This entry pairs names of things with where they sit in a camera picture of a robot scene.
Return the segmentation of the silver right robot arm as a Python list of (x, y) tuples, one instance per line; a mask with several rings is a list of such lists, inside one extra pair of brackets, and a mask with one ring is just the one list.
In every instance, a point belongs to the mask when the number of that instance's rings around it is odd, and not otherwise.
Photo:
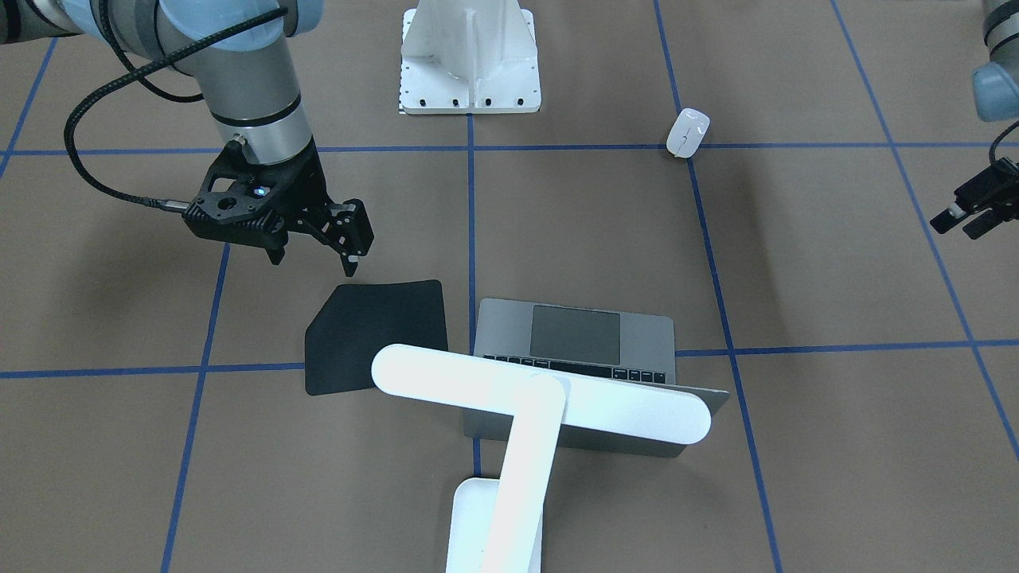
[[(332, 200), (287, 39), (322, 17), (321, 1), (4, 1), (2, 43), (88, 35), (125, 68), (70, 112), (63, 145), (84, 181), (120, 201), (181, 215), (197, 238), (265, 250), (283, 261), (292, 232), (339, 254), (353, 276), (374, 240), (359, 199)], [(81, 162), (76, 128), (102, 98), (174, 68), (199, 84), (224, 146), (191, 201), (116, 191)]]

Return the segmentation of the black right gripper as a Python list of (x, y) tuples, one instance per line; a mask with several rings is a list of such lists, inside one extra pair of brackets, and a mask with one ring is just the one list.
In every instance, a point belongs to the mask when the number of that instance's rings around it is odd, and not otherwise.
[(213, 161), (182, 214), (187, 229), (263, 249), (273, 266), (283, 262), (290, 232), (313, 236), (341, 257), (345, 277), (354, 277), (374, 232), (362, 200), (331, 204), (315, 142), (272, 166), (252, 163), (244, 152), (240, 142), (227, 142)]

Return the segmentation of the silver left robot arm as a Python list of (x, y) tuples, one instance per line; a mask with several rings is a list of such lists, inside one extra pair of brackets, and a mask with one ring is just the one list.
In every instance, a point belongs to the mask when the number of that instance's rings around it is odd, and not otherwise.
[(989, 166), (954, 191), (955, 200), (929, 221), (933, 231), (947, 233), (963, 221), (969, 239), (982, 238), (1018, 213), (1017, 161), (998, 155), (998, 146), (1017, 133), (1018, 116), (1018, 2), (983, 1), (982, 39), (989, 50), (989, 62), (972, 73), (972, 88), (978, 117), (983, 121), (1009, 120), (994, 138)]

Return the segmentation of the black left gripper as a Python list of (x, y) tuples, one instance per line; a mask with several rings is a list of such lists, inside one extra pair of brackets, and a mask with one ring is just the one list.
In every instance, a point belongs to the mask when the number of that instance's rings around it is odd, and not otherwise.
[(938, 212), (929, 224), (933, 231), (947, 233), (968, 216), (984, 210), (963, 228), (969, 239), (978, 240), (1008, 221), (1007, 210), (990, 208), (1013, 205), (1017, 189), (1017, 164), (1011, 159), (999, 158), (975, 177), (960, 185), (955, 191), (955, 205)]

